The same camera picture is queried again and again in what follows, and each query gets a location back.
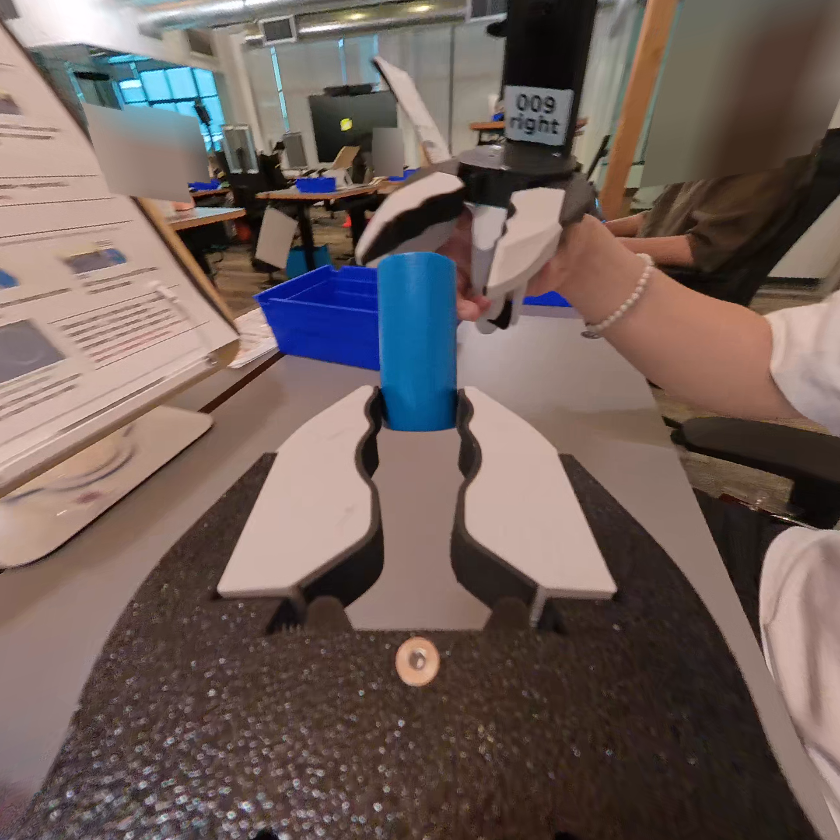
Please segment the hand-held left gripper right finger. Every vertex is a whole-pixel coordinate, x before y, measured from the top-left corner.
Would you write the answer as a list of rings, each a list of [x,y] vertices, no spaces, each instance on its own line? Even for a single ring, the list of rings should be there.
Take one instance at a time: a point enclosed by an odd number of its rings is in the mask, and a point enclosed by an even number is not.
[[[458,392],[456,430],[457,582],[491,610],[519,604],[529,624],[550,602],[611,601],[618,585],[556,447],[474,386]]]

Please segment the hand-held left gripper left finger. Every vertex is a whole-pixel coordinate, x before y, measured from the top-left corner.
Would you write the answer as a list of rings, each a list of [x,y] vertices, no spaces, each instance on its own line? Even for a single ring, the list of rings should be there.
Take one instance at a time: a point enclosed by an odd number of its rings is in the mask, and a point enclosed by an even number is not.
[[[363,385],[278,447],[218,581],[219,596],[355,602],[372,588],[384,567],[373,482],[381,427],[381,390]]]

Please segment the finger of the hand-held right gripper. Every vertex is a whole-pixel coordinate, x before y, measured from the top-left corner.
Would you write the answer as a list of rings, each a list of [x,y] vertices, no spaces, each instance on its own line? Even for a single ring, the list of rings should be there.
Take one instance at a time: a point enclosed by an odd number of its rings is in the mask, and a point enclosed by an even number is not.
[[[376,267],[387,256],[437,252],[465,208],[466,186],[456,175],[435,171],[406,183],[368,221],[355,247],[356,264]]]
[[[490,300],[480,333],[518,322],[531,280],[554,255],[565,193],[540,187],[511,195],[507,209],[471,207],[471,288]]]

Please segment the blue cylinder block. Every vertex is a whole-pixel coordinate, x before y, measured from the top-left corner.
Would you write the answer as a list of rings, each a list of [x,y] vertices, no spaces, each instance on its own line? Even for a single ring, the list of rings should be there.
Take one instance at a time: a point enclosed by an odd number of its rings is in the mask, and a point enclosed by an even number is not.
[[[377,268],[384,417],[398,432],[455,426],[455,263],[435,253],[405,253]]]

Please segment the person's right forearm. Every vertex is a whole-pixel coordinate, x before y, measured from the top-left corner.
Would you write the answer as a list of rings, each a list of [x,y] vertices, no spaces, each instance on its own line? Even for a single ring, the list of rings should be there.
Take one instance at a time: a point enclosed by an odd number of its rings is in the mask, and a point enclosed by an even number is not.
[[[741,419],[803,418],[771,371],[769,321],[746,308],[681,286],[646,258],[653,272],[639,300],[605,330],[606,339],[652,383],[714,413]]]

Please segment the person's right hand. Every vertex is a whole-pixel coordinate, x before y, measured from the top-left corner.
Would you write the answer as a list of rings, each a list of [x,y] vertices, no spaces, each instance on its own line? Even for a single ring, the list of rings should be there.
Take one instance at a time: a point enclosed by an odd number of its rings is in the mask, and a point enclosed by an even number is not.
[[[456,266],[458,318],[476,322],[490,308],[490,300],[471,288],[471,225],[472,216],[462,213],[438,253]],[[528,293],[559,292],[588,326],[601,332],[639,300],[652,272],[646,258],[632,254],[603,223],[585,215],[561,235],[556,252],[531,280]]]

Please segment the wooden instruction sheet stand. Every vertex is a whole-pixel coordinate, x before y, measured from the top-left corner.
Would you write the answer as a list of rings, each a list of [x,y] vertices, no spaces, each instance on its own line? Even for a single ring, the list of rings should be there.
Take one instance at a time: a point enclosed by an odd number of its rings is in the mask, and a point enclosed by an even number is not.
[[[403,69],[380,55],[371,63],[378,69],[386,85],[392,91],[397,104],[404,111],[418,144],[423,160],[429,165],[450,161],[452,153],[428,110],[414,79]]]
[[[166,402],[239,336],[154,205],[2,21],[2,571],[43,560],[213,425]]]

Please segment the large black screen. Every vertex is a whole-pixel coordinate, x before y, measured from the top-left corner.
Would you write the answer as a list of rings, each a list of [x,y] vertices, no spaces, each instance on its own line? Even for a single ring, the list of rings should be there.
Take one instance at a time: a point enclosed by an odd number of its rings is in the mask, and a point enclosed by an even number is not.
[[[393,93],[371,84],[325,88],[308,105],[320,163],[333,162],[345,146],[371,152],[374,129],[397,128]]]

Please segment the blue bag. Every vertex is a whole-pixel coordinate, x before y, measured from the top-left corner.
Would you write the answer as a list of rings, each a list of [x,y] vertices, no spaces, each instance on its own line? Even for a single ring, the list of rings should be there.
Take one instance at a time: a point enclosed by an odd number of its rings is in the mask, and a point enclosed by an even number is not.
[[[325,266],[332,266],[332,259],[329,247],[326,245],[317,246],[311,253],[311,265],[308,261],[308,252],[302,246],[292,246],[289,250],[286,274],[289,280],[317,270]]]

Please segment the grey hanging panel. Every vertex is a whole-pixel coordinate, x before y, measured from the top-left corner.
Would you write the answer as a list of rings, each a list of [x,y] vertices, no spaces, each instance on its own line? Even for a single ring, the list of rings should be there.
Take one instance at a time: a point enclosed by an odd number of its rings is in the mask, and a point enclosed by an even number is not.
[[[268,270],[285,269],[297,232],[296,218],[268,206],[256,240],[255,260]]]

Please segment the printed paper sheet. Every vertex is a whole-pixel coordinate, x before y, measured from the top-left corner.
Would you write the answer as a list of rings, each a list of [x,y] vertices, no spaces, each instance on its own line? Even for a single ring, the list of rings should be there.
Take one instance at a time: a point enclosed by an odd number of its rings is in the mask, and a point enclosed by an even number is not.
[[[234,360],[228,366],[230,369],[241,369],[251,362],[277,352],[277,339],[261,308],[247,311],[234,323],[239,333],[239,345]]]

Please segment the wooden post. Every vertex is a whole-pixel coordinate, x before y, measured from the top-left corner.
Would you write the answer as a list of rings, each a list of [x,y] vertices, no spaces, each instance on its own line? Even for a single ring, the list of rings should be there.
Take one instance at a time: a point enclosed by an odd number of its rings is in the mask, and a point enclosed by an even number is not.
[[[639,31],[622,109],[608,155],[600,191],[603,215],[617,217],[622,209],[627,179],[659,71],[669,43],[678,1],[647,1]]]

